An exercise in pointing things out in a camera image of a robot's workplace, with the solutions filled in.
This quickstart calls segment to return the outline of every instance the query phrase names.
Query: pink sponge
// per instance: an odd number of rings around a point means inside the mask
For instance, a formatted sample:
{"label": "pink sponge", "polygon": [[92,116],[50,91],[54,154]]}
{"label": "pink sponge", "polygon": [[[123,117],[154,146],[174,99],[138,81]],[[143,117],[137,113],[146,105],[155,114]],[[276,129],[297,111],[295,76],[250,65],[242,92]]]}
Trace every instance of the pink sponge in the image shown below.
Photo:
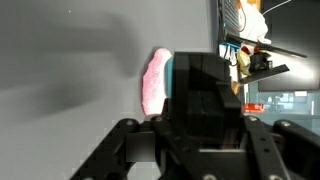
{"label": "pink sponge", "polygon": [[145,115],[161,114],[166,98],[164,67],[171,57],[169,50],[158,49],[143,76],[142,106]]}

